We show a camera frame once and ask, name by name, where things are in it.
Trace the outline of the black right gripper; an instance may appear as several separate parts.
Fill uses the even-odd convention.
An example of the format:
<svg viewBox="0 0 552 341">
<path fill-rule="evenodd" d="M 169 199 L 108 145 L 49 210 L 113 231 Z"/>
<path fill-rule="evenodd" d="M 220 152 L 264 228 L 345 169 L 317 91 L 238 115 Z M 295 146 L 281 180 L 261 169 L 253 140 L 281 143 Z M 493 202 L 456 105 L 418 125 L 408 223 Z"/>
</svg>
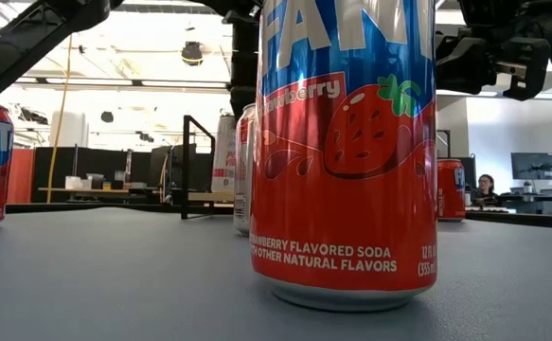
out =
<svg viewBox="0 0 552 341">
<path fill-rule="evenodd" d="M 503 45 L 502 72 L 511 76 L 509 99 L 533 99 L 543 89 L 550 45 L 535 17 L 547 0 L 458 0 L 465 26 L 456 36 L 436 32 L 436 88 L 479 94 L 494 85 L 493 40 Z"/>
</svg>

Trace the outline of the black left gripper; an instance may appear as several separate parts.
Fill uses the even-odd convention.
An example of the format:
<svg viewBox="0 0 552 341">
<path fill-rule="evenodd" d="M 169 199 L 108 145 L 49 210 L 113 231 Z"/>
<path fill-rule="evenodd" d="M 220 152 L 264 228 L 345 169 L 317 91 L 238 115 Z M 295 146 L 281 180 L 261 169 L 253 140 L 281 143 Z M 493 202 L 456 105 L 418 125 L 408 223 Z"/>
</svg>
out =
<svg viewBox="0 0 552 341">
<path fill-rule="evenodd" d="M 258 69 L 258 25 L 233 23 L 230 105 L 236 118 L 243 108 L 256 102 Z"/>
</svg>

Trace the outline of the white slim Celsius can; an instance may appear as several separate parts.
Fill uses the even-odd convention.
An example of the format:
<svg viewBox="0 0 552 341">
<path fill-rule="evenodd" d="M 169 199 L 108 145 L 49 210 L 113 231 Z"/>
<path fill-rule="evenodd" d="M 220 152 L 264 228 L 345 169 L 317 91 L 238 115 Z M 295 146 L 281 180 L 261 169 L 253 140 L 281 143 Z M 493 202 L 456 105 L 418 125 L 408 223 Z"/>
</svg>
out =
<svg viewBox="0 0 552 341">
<path fill-rule="evenodd" d="M 213 192 L 234 191 L 236 123 L 233 115 L 221 115 L 219 118 L 211 181 Z"/>
</svg>

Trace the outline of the silver Diet Coke can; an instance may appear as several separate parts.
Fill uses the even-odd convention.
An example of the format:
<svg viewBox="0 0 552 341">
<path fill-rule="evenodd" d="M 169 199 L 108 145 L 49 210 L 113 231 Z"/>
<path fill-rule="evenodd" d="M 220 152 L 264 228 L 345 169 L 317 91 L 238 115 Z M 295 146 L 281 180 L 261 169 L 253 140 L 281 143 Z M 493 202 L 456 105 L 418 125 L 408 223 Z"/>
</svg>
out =
<svg viewBox="0 0 552 341">
<path fill-rule="evenodd" d="M 256 105 L 246 105 L 235 135 L 234 227 L 243 236 L 249 235 L 251 227 L 256 118 Z"/>
</svg>

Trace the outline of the wooden shelf with black legs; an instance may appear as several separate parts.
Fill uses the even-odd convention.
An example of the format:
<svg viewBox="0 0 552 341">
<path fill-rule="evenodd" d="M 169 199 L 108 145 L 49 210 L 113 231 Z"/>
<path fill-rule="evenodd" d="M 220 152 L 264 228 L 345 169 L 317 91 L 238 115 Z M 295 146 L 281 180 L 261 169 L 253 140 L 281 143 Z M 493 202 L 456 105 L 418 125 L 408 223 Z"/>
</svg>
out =
<svg viewBox="0 0 552 341">
<path fill-rule="evenodd" d="M 194 214 L 195 217 L 222 214 L 222 208 L 215 206 L 218 202 L 229 202 L 233 200 L 232 193 L 226 192 L 213 192 L 212 186 L 212 173 L 209 178 L 208 192 L 191 191 L 189 188 L 189 176 L 190 176 L 190 138 L 191 138 L 191 126 L 198 128 L 206 137 L 210 139 L 210 171 L 213 171 L 214 156 L 216 151 L 216 138 L 193 116 L 184 115 L 183 118 L 183 153 L 182 153 L 182 199 L 181 199 L 181 211 L 180 216 L 182 220 L 190 219 L 190 215 Z"/>
</svg>

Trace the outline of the black ceiling dome fixture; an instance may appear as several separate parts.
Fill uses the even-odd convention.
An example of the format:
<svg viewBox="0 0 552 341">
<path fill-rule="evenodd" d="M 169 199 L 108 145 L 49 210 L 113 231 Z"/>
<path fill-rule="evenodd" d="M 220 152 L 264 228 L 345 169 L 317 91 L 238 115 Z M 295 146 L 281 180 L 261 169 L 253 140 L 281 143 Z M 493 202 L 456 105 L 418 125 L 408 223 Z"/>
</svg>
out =
<svg viewBox="0 0 552 341">
<path fill-rule="evenodd" d="M 204 62 L 204 55 L 199 42 L 188 41 L 181 51 L 181 60 L 189 66 L 199 66 Z"/>
</svg>

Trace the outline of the black computer monitor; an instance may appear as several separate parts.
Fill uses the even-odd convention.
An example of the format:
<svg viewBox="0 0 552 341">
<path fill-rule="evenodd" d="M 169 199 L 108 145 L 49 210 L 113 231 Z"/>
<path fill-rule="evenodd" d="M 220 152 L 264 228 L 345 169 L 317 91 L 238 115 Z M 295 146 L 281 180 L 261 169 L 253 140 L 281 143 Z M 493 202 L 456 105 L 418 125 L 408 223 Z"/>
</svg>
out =
<svg viewBox="0 0 552 341">
<path fill-rule="evenodd" d="M 516 180 L 552 180 L 552 153 L 512 153 L 511 169 Z"/>
</svg>

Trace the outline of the dark computer monitor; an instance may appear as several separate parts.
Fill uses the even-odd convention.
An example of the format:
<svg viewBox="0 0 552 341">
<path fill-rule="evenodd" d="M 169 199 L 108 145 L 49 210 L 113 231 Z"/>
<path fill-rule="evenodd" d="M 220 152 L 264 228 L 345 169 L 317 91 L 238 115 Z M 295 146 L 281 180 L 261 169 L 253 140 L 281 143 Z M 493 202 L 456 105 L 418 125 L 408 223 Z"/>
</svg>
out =
<svg viewBox="0 0 552 341">
<path fill-rule="evenodd" d="M 464 168 L 466 190 L 476 189 L 475 155 L 471 154 L 469 157 L 461 157 L 460 161 Z"/>
</svg>

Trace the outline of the person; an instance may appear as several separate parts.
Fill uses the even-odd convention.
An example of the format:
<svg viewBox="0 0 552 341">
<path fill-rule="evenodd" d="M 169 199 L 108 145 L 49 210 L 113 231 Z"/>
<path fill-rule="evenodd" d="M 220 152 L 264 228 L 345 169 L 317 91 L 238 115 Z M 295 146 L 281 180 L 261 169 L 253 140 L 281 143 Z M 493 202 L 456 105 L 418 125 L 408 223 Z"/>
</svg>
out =
<svg viewBox="0 0 552 341">
<path fill-rule="evenodd" d="M 472 192 L 473 206 L 500 206 L 499 196 L 494 192 L 494 179 L 483 174 L 478 179 L 478 187 Z"/>
</svg>

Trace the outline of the black partition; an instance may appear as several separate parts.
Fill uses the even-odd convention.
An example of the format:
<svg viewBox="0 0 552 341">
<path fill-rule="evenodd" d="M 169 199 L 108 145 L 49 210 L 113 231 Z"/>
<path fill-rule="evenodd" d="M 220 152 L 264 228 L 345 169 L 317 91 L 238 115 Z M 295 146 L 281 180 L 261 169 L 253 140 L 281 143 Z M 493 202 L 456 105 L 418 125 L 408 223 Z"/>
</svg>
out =
<svg viewBox="0 0 552 341">
<path fill-rule="evenodd" d="M 46 188 L 52 149 L 49 147 L 35 150 L 34 170 L 32 178 L 32 203 L 45 203 Z M 64 188 L 65 177 L 75 175 L 82 179 L 87 173 L 102 174 L 108 181 L 115 179 L 116 171 L 126 170 L 128 154 L 123 151 L 64 147 L 59 148 L 53 171 L 53 188 Z M 133 152 L 131 161 L 131 180 L 133 182 L 149 182 L 151 154 Z"/>
</svg>

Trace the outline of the white cylindrical tank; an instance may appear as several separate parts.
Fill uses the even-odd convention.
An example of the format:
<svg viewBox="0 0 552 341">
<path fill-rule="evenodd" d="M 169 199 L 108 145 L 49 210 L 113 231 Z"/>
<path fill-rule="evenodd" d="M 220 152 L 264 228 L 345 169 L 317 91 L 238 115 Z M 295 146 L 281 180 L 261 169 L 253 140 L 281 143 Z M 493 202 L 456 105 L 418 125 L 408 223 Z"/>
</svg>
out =
<svg viewBox="0 0 552 341">
<path fill-rule="evenodd" d="M 59 147 L 82 147 L 88 146 L 89 122 L 85 113 L 65 111 L 62 115 L 60 132 L 59 128 L 60 111 L 55 111 L 50 121 L 49 146 L 55 145 L 56 136 L 59 137 Z"/>
</svg>

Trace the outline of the wooden background table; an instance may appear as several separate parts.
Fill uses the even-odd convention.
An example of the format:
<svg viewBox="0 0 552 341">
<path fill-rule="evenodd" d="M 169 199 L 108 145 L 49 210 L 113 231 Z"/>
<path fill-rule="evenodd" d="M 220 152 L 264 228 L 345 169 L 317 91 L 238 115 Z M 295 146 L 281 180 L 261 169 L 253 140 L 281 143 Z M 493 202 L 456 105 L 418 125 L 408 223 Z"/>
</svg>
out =
<svg viewBox="0 0 552 341">
<path fill-rule="evenodd" d="M 124 196 L 124 195 L 158 195 L 160 190 L 155 188 L 125 188 L 125 189 L 68 189 L 68 188 L 38 188 L 38 191 L 74 193 L 75 195 L 104 195 L 104 196 Z"/>
</svg>

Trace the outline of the orange partition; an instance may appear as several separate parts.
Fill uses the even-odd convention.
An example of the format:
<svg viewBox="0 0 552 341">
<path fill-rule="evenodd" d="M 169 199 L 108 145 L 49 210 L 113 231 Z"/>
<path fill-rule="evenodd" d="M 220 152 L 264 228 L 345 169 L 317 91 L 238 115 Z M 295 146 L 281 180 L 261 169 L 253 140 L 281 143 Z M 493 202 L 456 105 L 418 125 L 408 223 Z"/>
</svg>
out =
<svg viewBox="0 0 552 341">
<path fill-rule="evenodd" d="M 8 204 L 28 204 L 32 192 L 35 151 L 14 149 L 11 159 Z"/>
</svg>

